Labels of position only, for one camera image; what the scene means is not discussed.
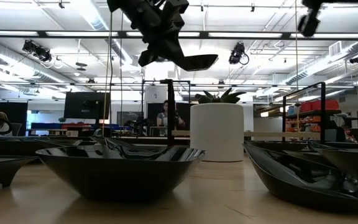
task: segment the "succulent plant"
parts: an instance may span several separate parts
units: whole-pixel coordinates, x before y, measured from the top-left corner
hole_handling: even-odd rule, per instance
[[[67,119],[66,118],[59,118],[58,120],[59,120],[60,123],[64,123],[64,122],[66,122]]]
[[[196,99],[198,100],[199,104],[202,103],[237,103],[240,98],[239,95],[242,95],[246,92],[235,92],[230,94],[232,88],[228,89],[226,92],[223,93],[221,97],[214,96],[207,91],[204,91],[205,95],[196,94]]]

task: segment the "red object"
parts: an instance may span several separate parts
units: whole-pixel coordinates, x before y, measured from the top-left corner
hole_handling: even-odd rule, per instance
[[[312,110],[311,109],[311,103],[312,102],[304,102],[304,103],[302,103],[300,112],[302,113],[302,112],[311,111]]]
[[[311,102],[311,110],[321,110],[321,100]],[[326,110],[339,110],[338,101],[326,100]]]

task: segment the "monitor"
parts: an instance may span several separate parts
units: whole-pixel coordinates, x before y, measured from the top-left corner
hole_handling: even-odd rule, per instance
[[[97,119],[97,121],[99,119],[109,119],[110,93],[107,93],[106,95],[106,101],[108,102],[106,106],[104,106],[104,97],[105,93],[66,93],[64,117]]]

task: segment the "table surface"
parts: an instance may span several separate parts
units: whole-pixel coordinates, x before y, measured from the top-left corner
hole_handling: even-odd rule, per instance
[[[170,195],[148,206],[89,202],[45,166],[25,166],[10,188],[0,189],[0,223],[358,224],[358,215],[283,202],[268,193],[245,159],[202,162]]]

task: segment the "potted plant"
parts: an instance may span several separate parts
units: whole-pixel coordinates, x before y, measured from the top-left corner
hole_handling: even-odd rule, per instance
[[[66,122],[67,119],[66,118],[59,118],[58,120],[59,120],[60,123],[64,123],[64,122]]]
[[[206,151],[204,161],[237,162],[244,159],[244,109],[236,103],[244,92],[222,96],[207,91],[196,95],[198,105],[191,107],[190,147]]]

